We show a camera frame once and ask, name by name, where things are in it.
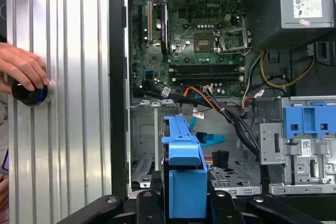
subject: black round knob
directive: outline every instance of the black round knob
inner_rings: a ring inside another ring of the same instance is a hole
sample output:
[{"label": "black round knob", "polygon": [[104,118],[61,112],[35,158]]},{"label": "black round knob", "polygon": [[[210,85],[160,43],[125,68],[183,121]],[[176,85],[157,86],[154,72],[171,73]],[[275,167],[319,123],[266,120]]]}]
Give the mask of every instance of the black round knob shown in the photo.
[{"label": "black round knob", "polygon": [[47,100],[51,96],[51,91],[48,90],[47,86],[43,89],[38,89],[35,87],[34,91],[29,91],[18,81],[14,81],[12,85],[13,97],[27,106],[37,106]]}]

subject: knob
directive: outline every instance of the knob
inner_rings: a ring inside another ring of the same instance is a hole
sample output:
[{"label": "knob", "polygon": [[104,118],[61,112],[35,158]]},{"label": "knob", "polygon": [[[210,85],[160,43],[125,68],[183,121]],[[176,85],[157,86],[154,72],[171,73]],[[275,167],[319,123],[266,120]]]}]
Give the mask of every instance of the knob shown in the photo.
[{"label": "knob", "polygon": [[54,95],[53,85],[44,86],[43,89],[35,87],[34,91],[27,90],[21,83],[14,81],[12,85],[13,97],[21,101],[24,105],[35,107],[42,104],[47,104],[51,101]]}]

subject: cpu socket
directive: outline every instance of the cpu socket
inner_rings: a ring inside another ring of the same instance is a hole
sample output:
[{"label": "cpu socket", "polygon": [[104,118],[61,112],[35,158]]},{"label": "cpu socket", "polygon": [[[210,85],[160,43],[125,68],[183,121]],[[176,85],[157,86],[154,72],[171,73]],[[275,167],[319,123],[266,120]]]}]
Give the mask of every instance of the cpu socket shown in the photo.
[{"label": "cpu socket", "polygon": [[194,34],[194,52],[214,52],[215,37],[211,34]]}]

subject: yellow wire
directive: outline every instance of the yellow wire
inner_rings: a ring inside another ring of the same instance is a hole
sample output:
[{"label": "yellow wire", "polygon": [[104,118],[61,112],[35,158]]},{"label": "yellow wire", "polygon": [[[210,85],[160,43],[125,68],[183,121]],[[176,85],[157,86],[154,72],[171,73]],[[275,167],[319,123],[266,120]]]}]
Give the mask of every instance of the yellow wire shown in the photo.
[{"label": "yellow wire", "polygon": [[293,84],[297,83],[298,81],[300,81],[303,77],[305,77],[308,74],[308,72],[310,71],[310,69],[313,67],[313,65],[315,63],[315,57],[313,56],[313,62],[312,62],[312,64],[310,65],[310,67],[305,72],[302,73],[302,75],[300,75],[298,78],[296,78],[294,81],[292,81],[290,83],[277,85],[277,84],[271,83],[266,78],[266,75],[265,75],[265,72],[264,72],[264,58],[265,58],[265,52],[261,55],[261,59],[260,59],[260,72],[261,72],[261,75],[262,75],[264,81],[268,85],[270,85],[271,87],[274,87],[274,88],[286,88],[286,87],[292,86]]}]

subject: human hand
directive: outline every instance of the human hand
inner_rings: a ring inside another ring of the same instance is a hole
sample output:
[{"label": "human hand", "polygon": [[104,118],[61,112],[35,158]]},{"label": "human hand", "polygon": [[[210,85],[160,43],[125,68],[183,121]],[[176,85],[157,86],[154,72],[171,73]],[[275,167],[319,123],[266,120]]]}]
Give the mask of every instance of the human hand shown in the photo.
[{"label": "human hand", "polygon": [[42,89],[49,84],[46,65],[32,52],[0,43],[0,92],[11,94],[10,85],[4,80],[4,74],[13,77],[27,90],[34,91],[34,86]]},{"label": "human hand", "polygon": [[8,208],[9,203],[9,179],[7,175],[0,174],[0,212]]}]

